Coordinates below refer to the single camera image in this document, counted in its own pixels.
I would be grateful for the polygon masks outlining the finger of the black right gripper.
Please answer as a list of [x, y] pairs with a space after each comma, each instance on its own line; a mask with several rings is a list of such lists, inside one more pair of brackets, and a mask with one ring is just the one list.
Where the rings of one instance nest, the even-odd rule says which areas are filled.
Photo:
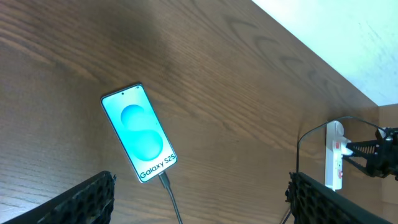
[[377, 153], [380, 144], [377, 140], [350, 142], [346, 148], [353, 152], [353, 156], [367, 156]]
[[352, 160], [349, 156], [343, 156], [343, 160], [350, 163], [352, 166], [360, 170], [362, 173], [366, 174], [367, 176], [371, 176], [371, 174], [366, 170], [364, 166]]

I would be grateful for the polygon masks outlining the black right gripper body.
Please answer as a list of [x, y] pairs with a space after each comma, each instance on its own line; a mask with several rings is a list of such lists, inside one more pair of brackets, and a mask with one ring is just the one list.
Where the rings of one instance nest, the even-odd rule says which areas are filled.
[[397, 180], [397, 128], [378, 129], [375, 133], [374, 154], [368, 161], [367, 171], [371, 177], [386, 178], [393, 175]]

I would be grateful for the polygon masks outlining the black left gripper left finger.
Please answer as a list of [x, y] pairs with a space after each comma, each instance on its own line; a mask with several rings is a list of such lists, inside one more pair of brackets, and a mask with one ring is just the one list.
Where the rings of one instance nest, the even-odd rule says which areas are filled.
[[110, 224], [116, 176], [101, 171], [4, 224]]

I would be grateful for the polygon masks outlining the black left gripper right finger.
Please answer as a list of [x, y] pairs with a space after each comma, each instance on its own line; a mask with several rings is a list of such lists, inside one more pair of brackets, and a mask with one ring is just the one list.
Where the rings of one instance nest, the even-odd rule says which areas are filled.
[[294, 224], [388, 224], [302, 172], [291, 172], [286, 202]]

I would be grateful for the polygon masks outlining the smartphone with teal screen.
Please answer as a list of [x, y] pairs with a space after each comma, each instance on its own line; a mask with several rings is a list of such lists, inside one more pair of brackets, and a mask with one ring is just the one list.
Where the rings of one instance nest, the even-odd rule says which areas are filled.
[[104, 95], [101, 105], [139, 182], [148, 182], [177, 163], [143, 84]]

